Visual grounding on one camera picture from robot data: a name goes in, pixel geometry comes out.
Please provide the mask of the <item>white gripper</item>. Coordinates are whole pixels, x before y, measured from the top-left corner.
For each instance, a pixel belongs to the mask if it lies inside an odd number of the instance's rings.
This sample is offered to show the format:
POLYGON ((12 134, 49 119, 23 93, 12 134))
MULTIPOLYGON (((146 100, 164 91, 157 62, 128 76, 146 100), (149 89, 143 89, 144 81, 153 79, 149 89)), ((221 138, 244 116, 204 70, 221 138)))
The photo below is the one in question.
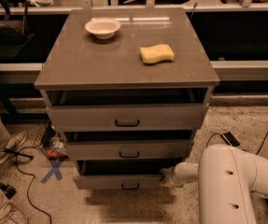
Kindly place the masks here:
POLYGON ((184 183, 182 180, 178 179, 176 176, 176 171, 174 167, 161 169, 162 180, 160 184, 167 188, 182 188, 184 183))

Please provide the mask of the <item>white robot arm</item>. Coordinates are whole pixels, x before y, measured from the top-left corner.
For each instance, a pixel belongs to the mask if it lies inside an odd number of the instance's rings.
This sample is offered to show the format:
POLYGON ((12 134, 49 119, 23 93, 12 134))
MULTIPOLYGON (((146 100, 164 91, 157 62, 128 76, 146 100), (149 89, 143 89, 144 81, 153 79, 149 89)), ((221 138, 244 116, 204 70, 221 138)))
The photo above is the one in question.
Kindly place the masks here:
POLYGON ((161 170, 165 187, 197 182, 201 224, 256 224, 252 193, 268 198, 268 160, 237 147, 207 147, 197 163, 161 170))

